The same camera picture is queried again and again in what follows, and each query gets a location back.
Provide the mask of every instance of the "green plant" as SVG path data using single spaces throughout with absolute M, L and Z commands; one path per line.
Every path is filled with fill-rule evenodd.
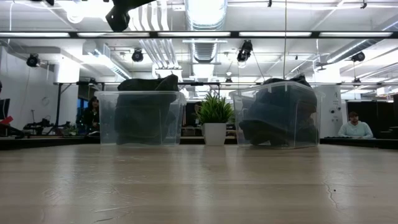
M 225 102 L 225 97 L 206 95 L 205 101 L 202 102 L 200 110 L 196 113 L 199 121 L 205 123 L 227 123 L 234 115 L 232 107 Z

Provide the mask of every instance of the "computer monitor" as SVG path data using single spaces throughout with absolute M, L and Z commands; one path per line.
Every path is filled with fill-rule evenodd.
M 0 120 L 8 117 L 8 109 L 10 107 L 10 99 L 0 100 Z

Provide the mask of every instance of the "potted plant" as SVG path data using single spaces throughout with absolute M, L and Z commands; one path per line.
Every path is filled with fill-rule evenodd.
M 206 145 L 222 146 L 225 142 L 226 123 L 233 115 L 232 107 L 225 98 L 206 95 L 200 110 L 196 112 L 199 122 L 203 124 L 203 135 Z

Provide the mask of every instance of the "man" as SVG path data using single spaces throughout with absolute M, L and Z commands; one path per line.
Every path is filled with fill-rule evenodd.
M 358 120 L 358 114 L 354 111 L 350 112 L 349 122 L 342 125 L 338 131 L 339 137 L 352 137 L 359 139 L 370 139 L 373 138 L 371 128 L 365 122 Z

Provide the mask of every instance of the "desk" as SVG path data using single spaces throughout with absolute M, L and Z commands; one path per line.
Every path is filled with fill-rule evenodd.
M 341 146 L 378 147 L 381 149 L 398 149 L 398 139 L 349 139 L 323 138 L 320 144 L 334 144 Z
M 395 223 L 398 153 L 320 145 L 0 151 L 2 224 Z

